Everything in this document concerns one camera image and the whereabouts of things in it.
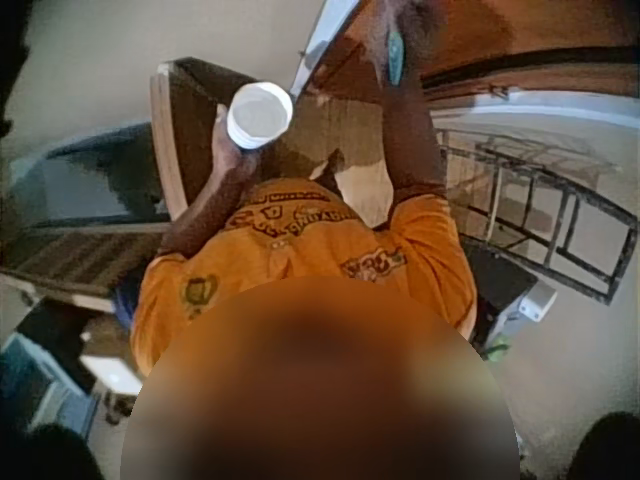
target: person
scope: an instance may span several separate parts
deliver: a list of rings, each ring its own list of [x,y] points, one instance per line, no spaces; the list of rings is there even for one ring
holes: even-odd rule
[[[469,337],[476,289],[445,198],[445,168],[420,84],[428,48],[423,39],[432,24],[425,7],[431,4],[398,3],[403,76],[397,86],[379,76],[394,189],[388,228],[373,231],[342,201],[333,165],[316,181],[277,179],[247,191],[260,154],[235,146],[227,135],[227,109],[219,106],[211,176],[164,235],[142,282],[131,343],[143,373],[214,304],[290,277],[341,276],[384,285],[427,305]],[[377,70],[384,71],[387,55],[377,58]]]

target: wooden surface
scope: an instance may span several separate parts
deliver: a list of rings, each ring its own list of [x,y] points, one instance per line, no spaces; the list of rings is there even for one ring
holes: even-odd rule
[[[246,75],[193,58],[171,62],[151,79],[151,124],[158,172],[175,220],[202,190],[212,168],[218,102],[229,105]]]
[[[160,232],[114,232],[107,227],[25,231],[2,252],[0,281],[34,297],[112,312],[112,289],[150,261]]]
[[[509,57],[525,52],[582,47],[622,47],[637,43],[638,16],[623,2],[610,0],[446,0],[446,28],[443,28],[423,76],[448,72],[487,59]],[[344,34],[337,38],[323,58],[311,85],[317,91],[337,98],[377,103],[379,92],[375,71],[367,59],[364,44],[374,18],[374,1],[365,0],[361,12]],[[633,61],[626,67],[590,64],[559,67],[530,65],[513,77],[492,78],[485,85],[454,82],[436,98],[473,93],[491,82],[509,82],[523,89],[573,90],[637,95],[637,73]],[[616,77],[624,68],[622,78]]]

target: metal frame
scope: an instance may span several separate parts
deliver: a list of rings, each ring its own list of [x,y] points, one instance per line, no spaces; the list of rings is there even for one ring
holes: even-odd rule
[[[494,140],[492,139],[491,134],[486,134],[488,137],[487,142],[476,143],[475,151],[468,151],[450,146],[450,132],[448,132],[446,136],[444,135],[444,131],[440,133],[443,134],[442,138],[444,140],[442,142],[441,149],[443,153],[446,153],[447,158],[449,155],[455,155],[494,167],[489,211],[482,210],[473,205],[462,205],[470,211],[483,215],[488,219],[484,238],[476,238],[473,236],[468,236],[466,234],[461,235],[464,236],[470,244],[476,244],[477,246],[488,249],[495,255],[514,260],[526,268],[529,268],[537,273],[543,274],[553,280],[556,280],[605,305],[609,305],[613,300],[616,291],[618,290],[622,277],[624,276],[627,267],[629,266],[631,257],[635,250],[638,241],[638,218],[627,210],[621,208],[612,201],[598,194],[594,190],[591,190],[566,177],[547,170],[542,165],[532,163],[531,161],[525,161],[520,158],[516,158],[514,156],[496,151],[494,149],[495,145],[493,143]],[[510,172],[513,172],[520,177],[526,177],[529,179],[527,202],[525,205],[523,219],[520,224],[516,224],[512,221],[500,218],[497,215],[498,206],[500,203],[500,193],[502,189],[502,178],[504,170],[509,170]],[[527,219],[529,217],[529,213],[531,212],[531,207],[533,204],[535,190],[538,186],[541,185],[556,189],[562,193],[560,208],[555,219],[555,224],[550,240],[542,238],[532,231],[527,230],[526,228]],[[569,219],[569,227],[564,241],[561,245],[559,245],[560,231],[564,223],[567,206],[571,197],[575,197],[575,202],[573,210],[571,212],[571,217]],[[574,239],[576,223],[580,216],[581,206],[585,203],[615,218],[628,228],[624,245],[621,248],[615,268],[613,269],[613,272],[611,274],[603,272],[599,268],[591,265],[584,259],[571,253],[570,251],[571,242]],[[522,238],[510,245],[507,245],[506,247],[501,247],[489,243],[496,224],[506,227],[507,229],[522,235]],[[547,248],[547,254],[545,255],[544,261],[542,263],[533,261],[530,258],[512,251],[513,247],[525,241],[533,241]],[[592,275],[597,280],[605,283],[607,285],[606,291],[595,289],[569,275],[566,275],[565,273],[551,268],[551,261],[554,255],[560,255],[564,259],[568,260],[569,262],[573,263],[585,272]]]

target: white cup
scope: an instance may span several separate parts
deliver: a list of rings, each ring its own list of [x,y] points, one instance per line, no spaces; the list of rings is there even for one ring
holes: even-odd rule
[[[240,148],[253,150],[286,132],[292,117],[293,102],[286,91],[270,82],[250,83],[231,101],[227,132]]]

